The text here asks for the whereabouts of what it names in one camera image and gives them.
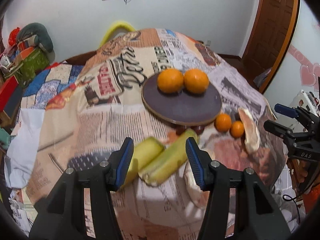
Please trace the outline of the dark red jujube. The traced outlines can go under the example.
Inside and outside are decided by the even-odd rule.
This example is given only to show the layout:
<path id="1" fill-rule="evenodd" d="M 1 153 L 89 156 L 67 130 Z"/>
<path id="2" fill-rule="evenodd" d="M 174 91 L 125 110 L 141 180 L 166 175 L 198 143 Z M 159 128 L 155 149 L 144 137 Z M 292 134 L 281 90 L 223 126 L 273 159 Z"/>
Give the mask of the dark red jujube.
<path id="1" fill-rule="evenodd" d="M 197 135 L 201 135 L 204 132 L 204 126 L 195 126 L 193 127 L 193 130 Z"/>
<path id="2" fill-rule="evenodd" d="M 180 136 L 186 129 L 187 126 L 176 126 L 176 135 Z"/>

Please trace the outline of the large orange left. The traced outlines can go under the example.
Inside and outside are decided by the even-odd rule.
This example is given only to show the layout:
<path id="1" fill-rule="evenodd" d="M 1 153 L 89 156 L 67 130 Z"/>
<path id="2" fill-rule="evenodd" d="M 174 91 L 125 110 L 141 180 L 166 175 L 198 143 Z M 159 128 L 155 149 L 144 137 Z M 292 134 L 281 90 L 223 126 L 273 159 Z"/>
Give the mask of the large orange left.
<path id="1" fill-rule="evenodd" d="M 179 70 L 166 69 L 159 73 L 157 86 L 165 94 L 178 93 L 184 86 L 184 76 Z"/>

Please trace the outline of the pomelo segment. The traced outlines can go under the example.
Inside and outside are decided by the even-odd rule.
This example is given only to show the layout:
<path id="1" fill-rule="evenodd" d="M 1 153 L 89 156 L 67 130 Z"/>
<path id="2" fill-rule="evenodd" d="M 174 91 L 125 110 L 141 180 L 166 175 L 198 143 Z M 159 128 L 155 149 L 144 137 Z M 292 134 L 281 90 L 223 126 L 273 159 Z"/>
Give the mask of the pomelo segment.
<path id="1" fill-rule="evenodd" d="M 205 209 L 209 199 L 209 191 L 202 191 L 196 184 L 189 162 L 186 163 L 183 179 L 191 201 L 200 209 Z"/>
<path id="2" fill-rule="evenodd" d="M 238 113 L 244 126 L 245 148 L 248 154 L 257 152 L 260 146 L 260 134 L 254 119 L 248 109 L 239 107 Z"/>

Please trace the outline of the small tangerine right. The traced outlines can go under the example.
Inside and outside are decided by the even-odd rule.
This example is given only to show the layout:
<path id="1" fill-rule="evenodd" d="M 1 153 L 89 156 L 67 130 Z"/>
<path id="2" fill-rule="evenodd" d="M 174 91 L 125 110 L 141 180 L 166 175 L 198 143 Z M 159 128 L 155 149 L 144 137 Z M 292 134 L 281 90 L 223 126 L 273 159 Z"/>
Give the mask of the small tangerine right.
<path id="1" fill-rule="evenodd" d="M 229 132 L 234 138 L 242 137 L 245 132 L 243 123 L 241 121 L 233 122 Z"/>

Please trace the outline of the large orange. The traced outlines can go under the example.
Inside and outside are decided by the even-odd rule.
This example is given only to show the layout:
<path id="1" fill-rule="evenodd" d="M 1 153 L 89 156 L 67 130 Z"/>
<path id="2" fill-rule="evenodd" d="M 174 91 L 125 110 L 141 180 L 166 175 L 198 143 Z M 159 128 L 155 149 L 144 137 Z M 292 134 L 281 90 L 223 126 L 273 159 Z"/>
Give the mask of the large orange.
<path id="1" fill-rule="evenodd" d="M 179 70 L 166 69 L 159 73 L 157 86 L 165 94 L 178 93 L 184 86 L 184 76 Z"/>
<path id="2" fill-rule="evenodd" d="M 188 92 L 203 94 L 209 83 L 207 74 L 200 69 L 190 69 L 184 73 L 184 87 Z"/>

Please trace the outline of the small tangerine left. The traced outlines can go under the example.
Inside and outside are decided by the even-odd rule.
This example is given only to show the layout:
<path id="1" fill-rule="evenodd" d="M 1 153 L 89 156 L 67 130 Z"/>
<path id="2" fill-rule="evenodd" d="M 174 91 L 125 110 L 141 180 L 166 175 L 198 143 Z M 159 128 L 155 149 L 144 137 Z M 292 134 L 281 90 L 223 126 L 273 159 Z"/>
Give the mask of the small tangerine left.
<path id="1" fill-rule="evenodd" d="M 226 113 L 219 114 L 215 119 L 215 128 L 218 132 L 226 133 L 232 126 L 232 119 Z"/>

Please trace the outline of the dark red jujube left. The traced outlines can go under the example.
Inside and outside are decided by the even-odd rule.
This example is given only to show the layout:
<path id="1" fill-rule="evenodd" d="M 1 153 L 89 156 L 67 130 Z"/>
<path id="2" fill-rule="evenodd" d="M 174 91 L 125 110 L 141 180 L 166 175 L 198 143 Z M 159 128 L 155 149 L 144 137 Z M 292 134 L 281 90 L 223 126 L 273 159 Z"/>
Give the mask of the dark red jujube left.
<path id="1" fill-rule="evenodd" d="M 176 135 L 180 136 L 186 129 L 187 126 L 176 126 Z"/>

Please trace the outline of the brown wooden door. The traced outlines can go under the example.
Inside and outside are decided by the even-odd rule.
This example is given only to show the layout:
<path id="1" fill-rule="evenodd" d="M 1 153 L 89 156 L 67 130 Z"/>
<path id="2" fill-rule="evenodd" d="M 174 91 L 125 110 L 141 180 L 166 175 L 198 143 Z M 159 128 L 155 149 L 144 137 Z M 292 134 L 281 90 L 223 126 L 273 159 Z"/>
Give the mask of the brown wooden door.
<path id="1" fill-rule="evenodd" d="M 274 78 L 291 42 L 300 0 L 259 0 L 257 14 L 242 62 L 263 93 Z"/>

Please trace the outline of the large orange right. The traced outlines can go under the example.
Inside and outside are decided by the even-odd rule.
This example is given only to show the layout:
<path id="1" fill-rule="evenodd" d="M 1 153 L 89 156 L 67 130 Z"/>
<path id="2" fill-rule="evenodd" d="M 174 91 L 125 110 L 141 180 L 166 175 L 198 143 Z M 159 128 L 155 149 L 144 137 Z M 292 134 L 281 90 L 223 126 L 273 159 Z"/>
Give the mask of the large orange right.
<path id="1" fill-rule="evenodd" d="M 200 69 L 190 69 L 184 73 L 184 87 L 188 92 L 203 94 L 209 83 L 207 74 Z"/>

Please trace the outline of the dark round plate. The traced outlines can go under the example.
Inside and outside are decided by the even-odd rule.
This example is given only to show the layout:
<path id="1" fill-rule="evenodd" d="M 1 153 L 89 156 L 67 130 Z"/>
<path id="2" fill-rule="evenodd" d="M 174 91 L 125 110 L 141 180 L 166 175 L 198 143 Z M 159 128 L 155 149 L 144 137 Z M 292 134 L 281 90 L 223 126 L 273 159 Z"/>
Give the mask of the dark round plate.
<path id="1" fill-rule="evenodd" d="M 214 85 L 210 84 L 201 95 L 185 89 L 164 94 L 157 86 L 157 77 L 149 77 L 141 89 L 144 106 L 156 117 L 176 125 L 201 126 L 212 123 L 221 112 L 221 96 Z"/>

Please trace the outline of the newspaper print cloth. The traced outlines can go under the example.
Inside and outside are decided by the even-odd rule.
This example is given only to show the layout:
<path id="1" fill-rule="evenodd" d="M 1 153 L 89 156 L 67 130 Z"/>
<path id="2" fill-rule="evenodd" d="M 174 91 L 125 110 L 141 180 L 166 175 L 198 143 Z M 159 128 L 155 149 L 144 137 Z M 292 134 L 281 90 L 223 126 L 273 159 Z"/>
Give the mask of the newspaper print cloth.
<path id="1" fill-rule="evenodd" d="M 228 168 L 253 168 L 272 189 L 286 157 L 281 140 L 263 127 L 266 120 L 273 119 L 268 101 L 234 67 L 199 41 L 166 29 L 144 29 L 117 37 L 99 48 L 76 82 L 48 102 L 26 186 L 36 210 L 43 208 L 43 199 L 66 168 L 92 168 L 108 159 L 125 138 L 132 138 L 136 146 L 154 137 L 166 149 L 180 137 L 176 126 L 181 125 L 156 117 L 142 102 L 144 82 L 170 68 L 182 74 L 190 69 L 205 72 L 209 85 L 220 93 L 219 114 L 228 114 L 232 123 L 241 121 L 239 107 L 249 110 L 260 134 L 257 152 L 247 153 L 245 133 L 234 138 L 229 131 L 218 132 L 215 120 L 201 125 L 204 132 L 197 135 L 197 142 Z M 138 176 L 111 195 L 126 239 L 198 236 L 204 209 L 198 208 L 187 192 L 183 179 L 186 163 L 157 187 L 146 185 Z"/>

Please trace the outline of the white stickered suitcase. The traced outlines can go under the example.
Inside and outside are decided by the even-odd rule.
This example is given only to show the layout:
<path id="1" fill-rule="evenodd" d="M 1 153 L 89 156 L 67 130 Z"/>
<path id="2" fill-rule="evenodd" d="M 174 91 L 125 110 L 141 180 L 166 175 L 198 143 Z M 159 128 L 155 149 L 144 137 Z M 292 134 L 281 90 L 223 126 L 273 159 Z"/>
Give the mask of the white stickered suitcase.
<path id="1" fill-rule="evenodd" d="M 319 99 L 315 97 L 313 92 L 305 92 L 301 90 L 293 99 L 289 105 L 290 107 L 302 107 L 314 115 L 319 116 Z M 294 132 L 306 132 L 304 128 L 297 120 L 295 120 L 289 128 Z"/>

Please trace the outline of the sugarcane piece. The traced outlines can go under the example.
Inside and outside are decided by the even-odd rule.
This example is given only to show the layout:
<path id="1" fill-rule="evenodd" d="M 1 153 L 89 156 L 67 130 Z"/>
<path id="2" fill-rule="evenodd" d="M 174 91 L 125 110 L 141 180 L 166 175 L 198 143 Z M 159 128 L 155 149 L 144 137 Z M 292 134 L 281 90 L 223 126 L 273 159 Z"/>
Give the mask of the sugarcane piece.
<path id="1" fill-rule="evenodd" d="M 192 129 L 187 129 L 175 142 L 138 172 L 139 178 L 146 185 L 152 187 L 157 187 L 164 183 L 187 161 L 185 143 L 189 137 L 198 141 L 196 132 Z"/>
<path id="2" fill-rule="evenodd" d="M 148 137 L 138 143 L 134 148 L 129 169 L 121 188 L 133 182 L 138 177 L 138 172 L 151 163 L 164 149 L 165 146 L 154 137 Z"/>

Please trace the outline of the pink heart wall sticker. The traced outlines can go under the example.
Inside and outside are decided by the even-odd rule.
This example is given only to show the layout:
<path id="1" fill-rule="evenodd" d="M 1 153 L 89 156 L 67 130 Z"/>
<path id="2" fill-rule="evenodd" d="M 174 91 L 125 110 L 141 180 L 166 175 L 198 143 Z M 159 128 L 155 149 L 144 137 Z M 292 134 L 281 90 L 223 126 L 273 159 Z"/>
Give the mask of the pink heart wall sticker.
<path id="1" fill-rule="evenodd" d="M 313 87 L 316 92 L 319 92 L 319 63 L 311 63 L 293 45 L 289 46 L 289 54 L 291 54 L 300 63 L 300 80 L 303 86 Z"/>

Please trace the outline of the small tangerine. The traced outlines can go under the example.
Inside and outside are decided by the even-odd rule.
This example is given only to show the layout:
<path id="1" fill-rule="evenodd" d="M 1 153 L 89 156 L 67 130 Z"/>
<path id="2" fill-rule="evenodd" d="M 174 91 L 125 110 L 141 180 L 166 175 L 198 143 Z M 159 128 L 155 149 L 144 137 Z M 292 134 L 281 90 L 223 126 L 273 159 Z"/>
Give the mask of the small tangerine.
<path id="1" fill-rule="evenodd" d="M 234 138 L 242 137 L 245 132 L 243 123 L 241 121 L 233 122 L 229 132 Z"/>
<path id="2" fill-rule="evenodd" d="M 232 119 L 226 113 L 219 114 L 215 119 L 215 128 L 218 132 L 226 133 L 232 126 Z"/>

